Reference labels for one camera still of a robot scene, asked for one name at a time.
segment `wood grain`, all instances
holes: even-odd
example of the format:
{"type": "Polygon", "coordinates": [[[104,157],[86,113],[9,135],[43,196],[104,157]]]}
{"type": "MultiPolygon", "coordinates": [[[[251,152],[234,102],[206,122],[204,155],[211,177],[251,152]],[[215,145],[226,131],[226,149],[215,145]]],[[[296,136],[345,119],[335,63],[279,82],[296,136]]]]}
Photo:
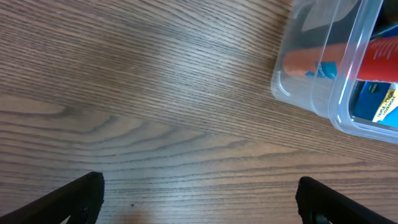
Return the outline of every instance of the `wood grain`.
{"type": "Polygon", "coordinates": [[[0,215],[97,170],[98,223],[300,223],[312,176],[398,221],[398,168],[0,95],[0,215]]]}
{"type": "Polygon", "coordinates": [[[395,165],[396,146],[273,99],[289,3],[1,0],[0,92],[395,165]]]}

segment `plastic storage box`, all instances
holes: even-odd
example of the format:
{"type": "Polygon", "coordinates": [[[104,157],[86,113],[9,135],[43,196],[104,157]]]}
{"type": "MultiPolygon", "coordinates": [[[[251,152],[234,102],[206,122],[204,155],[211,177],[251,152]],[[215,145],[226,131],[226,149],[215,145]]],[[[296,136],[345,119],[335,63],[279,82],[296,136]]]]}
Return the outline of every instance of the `plastic storage box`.
{"type": "Polygon", "coordinates": [[[351,115],[358,97],[356,78],[382,4],[383,0],[295,0],[272,77],[274,96],[330,119],[346,133],[398,143],[398,129],[351,115]],[[325,48],[337,43],[344,44],[345,52],[338,58],[335,77],[285,73],[284,58],[289,52],[320,47],[297,63],[306,58],[308,63],[316,63],[314,58],[322,62],[325,48]]]}

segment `blue label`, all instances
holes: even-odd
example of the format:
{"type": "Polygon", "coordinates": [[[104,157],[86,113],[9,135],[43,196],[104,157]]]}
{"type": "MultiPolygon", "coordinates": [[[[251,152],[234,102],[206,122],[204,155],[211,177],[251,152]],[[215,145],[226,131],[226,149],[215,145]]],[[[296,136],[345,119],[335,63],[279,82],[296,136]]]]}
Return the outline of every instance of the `blue label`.
{"type": "MultiPolygon", "coordinates": [[[[316,64],[316,67],[318,68],[317,77],[334,79],[337,76],[336,62],[320,62],[316,64]]],[[[307,71],[305,75],[308,77],[314,77],[315,72],[307,71]]]]}

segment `orange object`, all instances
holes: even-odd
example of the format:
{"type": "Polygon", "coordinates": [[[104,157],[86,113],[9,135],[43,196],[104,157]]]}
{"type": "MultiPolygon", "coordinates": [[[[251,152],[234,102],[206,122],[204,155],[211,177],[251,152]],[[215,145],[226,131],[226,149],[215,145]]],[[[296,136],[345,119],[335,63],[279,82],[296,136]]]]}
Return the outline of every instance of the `orange object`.
{"type": "MultiPolygon", "coordinates": [[[[346,44],[326,46],[321,62],[322,48],[294,50],[286,54],[284,72],[295,77],[314,76],[335,78],[346,44]]],[[[372,40],[366,50],[358,80],[398,82],[398,37],[372,40]]]]}

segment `black object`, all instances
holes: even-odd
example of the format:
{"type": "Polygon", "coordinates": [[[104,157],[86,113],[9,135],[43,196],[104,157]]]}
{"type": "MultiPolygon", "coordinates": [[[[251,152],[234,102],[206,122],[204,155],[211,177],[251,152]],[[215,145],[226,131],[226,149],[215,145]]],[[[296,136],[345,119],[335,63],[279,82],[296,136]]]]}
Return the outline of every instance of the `black object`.
{"type": "Polygon", "coordinates": [[[94,224],[104,200],[102,173],[90,172],[48,195],[0,217],[1,224],[94,224]]]}
{"type": "Polygon", "coordinates": [[[311,177],[302,177],[296,193],[303,224],[396,224],[311,177]]]}

